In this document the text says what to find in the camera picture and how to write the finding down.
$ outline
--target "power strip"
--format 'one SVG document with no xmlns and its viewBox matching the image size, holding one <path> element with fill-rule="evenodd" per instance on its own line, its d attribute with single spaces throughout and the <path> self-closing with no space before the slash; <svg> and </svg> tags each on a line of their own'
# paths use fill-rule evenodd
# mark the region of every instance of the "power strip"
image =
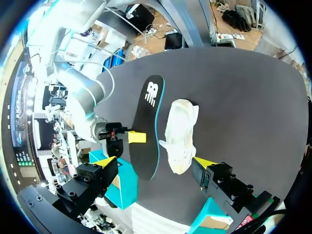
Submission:
<svg viewBox="0 0 312 234">
<path fill-rule="evenodd" d="M 149 31 L 147 31 L 147 32 L 145 33 L 145 35 L 155 34 L 156 32 L 157 32 L 156 29 L 151 28 Z"/>
</svg>

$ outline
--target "metal bolt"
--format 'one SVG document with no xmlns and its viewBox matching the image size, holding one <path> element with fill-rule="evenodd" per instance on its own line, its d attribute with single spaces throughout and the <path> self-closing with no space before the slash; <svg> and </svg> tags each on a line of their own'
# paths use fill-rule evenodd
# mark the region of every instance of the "metal bolt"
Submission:
<svg viewBox="0 0 312 234">
<path fill-rule="evenodd" d="M 224 182 L 224 179 L 223 179 L 223 178 L 219 178 L 219 179 L 217 180 L 217 182 L 218 182 L 218 184 L 222 184 L 222 183 Z"/>
<path fill-rule="evenodd" d="M 234 195 L 234 194 L 231 195 L 231 200 L 232 200 L 232 201 L 234 201 L 234 200 L 237 199 L 237 198 L 238 198 L 238 196 L 236 196 L 236 195 Z"/>
<path fill-rule="evenodd" d="M 88 182 L 90 182 L 90 178 L 87 178 L 87 177 L 86 177 L 85 179 L 83 179 L 83 181 L 86 182 L 86 183 L 88 183 Z"/>
<path fill-rule="evenodd" d="M 77 198 L 77 194 L 76 194 L 75 192 L 69 192 L 69 193 L 68 193 L 68 196 L 69 196 L 72 200 L 74 200 L 74 199 Z"/>
<path fill-rule="evenodd" d="M 38 195 L 38 196 L 36 197 L 36 200 L 37 200 L 37 201 L 42 201 L 42 199 L 43 199 L 43 198 L 42 198 L 41 195 Z"/>
<path fill-rule="evenodd" d="M 63 187 L 62 187 L 60 184 L 58 184 L 57 186 L 55 186 L 55 188 L 57 189 L 57 191 L 58 191 L 59 193 L 63 192 Z"/>
</svg>

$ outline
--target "white cable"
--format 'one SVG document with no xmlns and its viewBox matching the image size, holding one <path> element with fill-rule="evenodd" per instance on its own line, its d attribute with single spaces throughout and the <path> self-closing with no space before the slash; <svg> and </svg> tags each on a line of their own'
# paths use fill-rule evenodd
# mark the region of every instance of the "white cable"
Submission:
<svg viewBox="0 0 312 234">
<path fill-rule="evenodd" d="M 119 55 L 117 55 L 117 54 L 113 54 L 112 52 L 109 52 L 108 50 L 106 50 L 106 49 L 104 49 L 104 48 L 101 48 L 101 47 L 98 47 L 98 46 L 96 46 L 96 45 L 90 44 L 90 43 L 88 43 L 88 42 L 86 42 L 86 41 L 84 41 L 84 40 L 82 40 L 82 39 L 80 39 L 80 38 L 74 38 L 74 37 L 72 37 L 72 39 L 79 40 L 79 41 L 81 41 L 81 42 L 84 42 L 84 43 L 90 45 L 90 46 L 93 47 L 93 48 L 96 48 L 96 49 L 98 49 L 98 50 L 101 50 L 101 51 L 105 52 L 106 54 L 109 54 L 109 55 L 111 55 L 111 56 L 116 56 L 117 58 L 120 58 L 121 60 L 123 60 L 123 61 L 125 61 L 125 62 L 127 61 L 127 60 L 126 60 L 125 58 L 123 58 L 122 56 L 119 56 Z"/>
<path fill-rule="evenodd" d="M 92 62 L 92 61 L 75 61 L 75 60 L 54 60 L 55 62 L 80 62 L 80 63 L 93 63 L 93 64 L 97 64 L 97 65 L 100 65 L 102 66 L 108 73 L 109 75 L 111 76 L 111 79 L 112 79 L 112 83 L 113 83 L 113 87 L 112 87 L 112 90 L 110 92 L 110 94 L 103 100 L 103 101 L 106 101 L 113 93 L 113 91 L 115 90 L 115 79 L 113 77 L 113 74 L 111 73 L 111 71 L 106 67 L 104 66 L 103 64 L 100 64 L 98 62 Z"/>
<path fill-rule="evenodd" d="M 147 40 L 146 40 L 146 36 L 144 33 L 142 33 L 137 27 L 135 27 L 132 23 L 130 23 L 127 19 L 125 19 L 124 17 L 122 17 L 120 14 L 118 14 L 117 12 L 115 11 L 112 11 L 112 9 L 106 7 L 107 10 L 111 10 L 112 13 L 114 13 L 115 15 L 117 15 L 119 18 L 123 19 L 124 21 L 126 21 L 129 25 L 131 25 L 132 27 L 134 27 L 139 33 L 141 33 L 144 38 L 145 38 L 145 44 L 147 43 Z"/>
</svg>

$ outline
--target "black bag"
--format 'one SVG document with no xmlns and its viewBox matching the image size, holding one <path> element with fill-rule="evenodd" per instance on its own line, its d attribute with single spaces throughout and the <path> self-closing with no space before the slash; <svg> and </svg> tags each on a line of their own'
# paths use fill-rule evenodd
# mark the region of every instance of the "black bag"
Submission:
<svg viewBox="0 0 312 234">
<path fill-rule="evenodd" d="M 223 13 L 222 19 L 228 23 L 231 27 L 237 28 L 243 32 L 251 31 L 251 27 L 246 23 L 236 11 L 227 10 Z"/>
</svg>

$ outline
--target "white pipe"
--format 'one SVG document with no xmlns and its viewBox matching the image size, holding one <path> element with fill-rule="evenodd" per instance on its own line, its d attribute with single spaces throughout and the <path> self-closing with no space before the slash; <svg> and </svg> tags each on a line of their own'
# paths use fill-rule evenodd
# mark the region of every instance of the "white pipe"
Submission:
<svg viewBox="0 0 312 234">
<path fill-rule="evenodd" d="M 123 58 L 123 57 L 121 57 L 121 56 L 119 56 L 119 55 L 117 55 L 117 54 L 114 54 L 114 53 L 112 53 L 112 52 L 109 52 L 108 50 L 106 50 L 106 49 L 104 49 L 104 48 L 101 48 L 101 47 L 98 47 L 98 46 L 96 46 L 96 45 L 93 45 L 93 44 L 91 44 L 91 43 L 88 43 L 88 42 L 86 42 L 86 41 L 84 41 L 84 40 L 82 40 L 82 39 L 80 39 L 80 38 L 72 38 L 72 39 L 76 39 L 76 40 L 79 40 L 79 41 L 81 41 L 81 42 L 87 43 L 88 45 L 90 45 L 91 47 L 93 47 L 93 48 L 95 48 L 95 49 L 101 50 L 101 51 L 103 51 L 103 52 L 105 52 L 105 53 L 107 53 L 107 54 L 109 54 L 109 55 L 111 55 L 111 56 L 116 56 L 117 58 L 120 58 L 121 60 L 124 60 L 125 62 L 127 61 L 125 58 Z"/>
</svg>

